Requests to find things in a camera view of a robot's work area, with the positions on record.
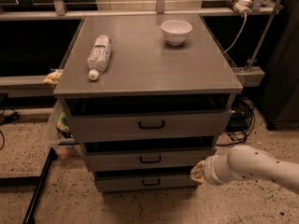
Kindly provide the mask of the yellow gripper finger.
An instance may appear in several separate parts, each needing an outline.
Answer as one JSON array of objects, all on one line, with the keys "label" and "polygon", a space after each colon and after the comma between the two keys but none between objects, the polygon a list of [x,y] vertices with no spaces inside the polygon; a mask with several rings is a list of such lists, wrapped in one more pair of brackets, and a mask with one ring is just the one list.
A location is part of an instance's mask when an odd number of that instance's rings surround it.
[{"label": "yellow gripper finger", "polygon": [[191,179],[200,184],[206,183],[206,179],[203,175],[204,164],[204,161],[199,161],[190,172]]}]

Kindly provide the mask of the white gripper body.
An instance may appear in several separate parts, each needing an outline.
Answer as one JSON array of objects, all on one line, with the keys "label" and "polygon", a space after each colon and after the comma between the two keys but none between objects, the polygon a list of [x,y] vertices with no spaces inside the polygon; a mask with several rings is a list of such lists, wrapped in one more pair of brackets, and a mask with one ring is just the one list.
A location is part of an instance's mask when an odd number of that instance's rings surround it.
[{"label": "white gripper body", "polygon": [[226,155],[209,156],[204,164],[206,181],[215,186],[224,185],[232,180],[231,169]]}]

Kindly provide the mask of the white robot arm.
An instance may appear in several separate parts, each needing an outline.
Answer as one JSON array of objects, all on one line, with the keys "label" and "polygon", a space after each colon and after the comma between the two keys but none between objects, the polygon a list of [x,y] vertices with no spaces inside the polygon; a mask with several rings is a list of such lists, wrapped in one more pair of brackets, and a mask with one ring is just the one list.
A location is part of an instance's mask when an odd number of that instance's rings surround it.
[{"label": "white robot arm", "polygon": [[191,179],[214,186],[261,179],[299,194],[298,163],[278,160],[270,153],[250,146],[235,146],[224,154],[198,162],[191,170]]}]

